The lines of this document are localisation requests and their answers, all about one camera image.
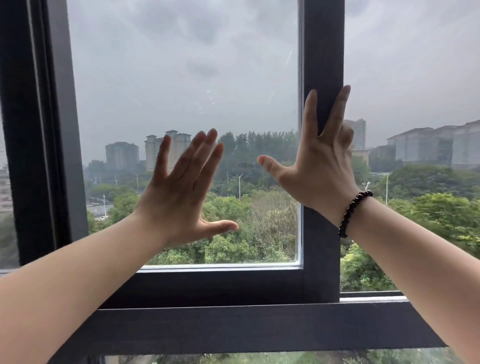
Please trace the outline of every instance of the beaded bracelet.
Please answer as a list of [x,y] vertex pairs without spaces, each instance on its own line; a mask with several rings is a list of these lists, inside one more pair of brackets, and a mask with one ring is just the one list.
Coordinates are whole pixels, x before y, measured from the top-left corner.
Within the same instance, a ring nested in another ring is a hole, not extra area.
[[360,192],[358,195],[355,196],[355,198],[350,202],[350,205],[348,206],[345,214],[343,214],[343,220],[342,223],[340,224],[340,227],[338,228],[338,235],[340,238],[346,238],[346,230],[347,230],[347,225],[348,222],[350,221],[350,216],[352,216],[353,210],[358,206],[361,200],[363,200],[365,197],[372,197],[373,192],[370,190],[365,190]]

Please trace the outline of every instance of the finger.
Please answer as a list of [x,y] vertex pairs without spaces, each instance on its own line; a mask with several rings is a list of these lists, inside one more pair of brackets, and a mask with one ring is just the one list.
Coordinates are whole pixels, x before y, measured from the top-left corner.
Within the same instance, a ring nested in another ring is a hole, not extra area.
[[257,161],[268,173],[272,175],[273,178],[276,179],[277,182],[279,182],[281,175],[287,169],[269,156],[259,156]]
[[201,238],[207,238],[210,236],[223,234],[228,231],[238,230],[238,228],[238,224],[230,220],[221,220],[214,222],[200,221]]
[[312,90],[305,100],[303,108],[303,118],[301,123],[301,140],[313,140],[318,137],[317,124],[317,91]]
[[210,188],[210,184],[212,183],[213,175],[215,174],[215,170],[222,159],[223,154],[223,144],[218,144],[208,161],[205,163],[202,171],[198,175],[197,181],[193,187],[195,196],[200,199],[204,199],[208,189]]
[[183,173],[181,177],[181,183],[184,183],[193,188],[194,183],[196,182],[200,171],[202,170],[208,156],[212,152],[213,144],[215,143],[217,137],[217,132],[215,129],[210,129],[207,134],[207,137],[203,141],[202,145],[197,149],[190,164]]
[[167,176],[168,172],[168,152],[170,151],[172,139],[165,135],[162,143],[160,144],[160,150],[156,156],[155,168],[152,175],[152,183],[160,183]]
[[342,124],[340,134],[338,135],[338,140],[345,149],[350,147],[353,141],[353,129],[350,127],[350,125],[345,123]]
[[204,131],[197,133],[197,135],[190,142],[188,148],[182,153],[177,163],[175,163],[172,173],[170,174],[170,178],[178,179],[182,176],[182,174],[188,168],[188,165],[190,164],[195,152],[202,145],[202,142],[205,140],[205,138],[206,135]]
[[332,110],[330,111],[327,123],[325,124],[324,130],[321,135],[324,141],[332,143],[340,133],[349,94],[350,86],[344,86],[338,93],[336,100],[332,106]]

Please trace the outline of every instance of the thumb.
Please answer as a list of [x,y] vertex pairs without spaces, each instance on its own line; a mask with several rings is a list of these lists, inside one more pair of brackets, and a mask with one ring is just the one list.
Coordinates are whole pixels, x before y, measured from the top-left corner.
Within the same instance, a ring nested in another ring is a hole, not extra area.
[[282,166],[280,163],[278,163],[275,159],[269,156],[259,156],[257,158],[257,161],[277,181],[280,178],[281,172],[283,172],[284,168],[286,168]]
[[202,235],[204,237],[214,236],[218,234],[223,234],[227,231],[237,230],[239,226],[236,222],[230,220],[221,220],[208,222],[204,221],[202,226]]

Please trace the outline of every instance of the right hand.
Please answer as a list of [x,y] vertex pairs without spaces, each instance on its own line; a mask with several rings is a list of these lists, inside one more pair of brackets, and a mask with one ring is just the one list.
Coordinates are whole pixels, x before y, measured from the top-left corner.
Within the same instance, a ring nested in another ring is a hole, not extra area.
[[339,226],[360,189],[351,167],[353,130],[343,123],[350,86],[339,92],[321,135],[317,126],[317,93],[305,101],[300,146],[295,164],[284,167],[269,156],[258,162],[293,198]]

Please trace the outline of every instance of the left hand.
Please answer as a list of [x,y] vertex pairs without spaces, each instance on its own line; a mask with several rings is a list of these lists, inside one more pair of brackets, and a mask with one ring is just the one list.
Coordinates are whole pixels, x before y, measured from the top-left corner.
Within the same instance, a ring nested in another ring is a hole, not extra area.
[[168,174],[171,138],[165,135],[152,179],[132,217],[164,247],[179,246],[238,229],[233,221],[207,222],[201,218],[205,196],[223,154],[223,144],[213,148],[215,129],[199,132]]

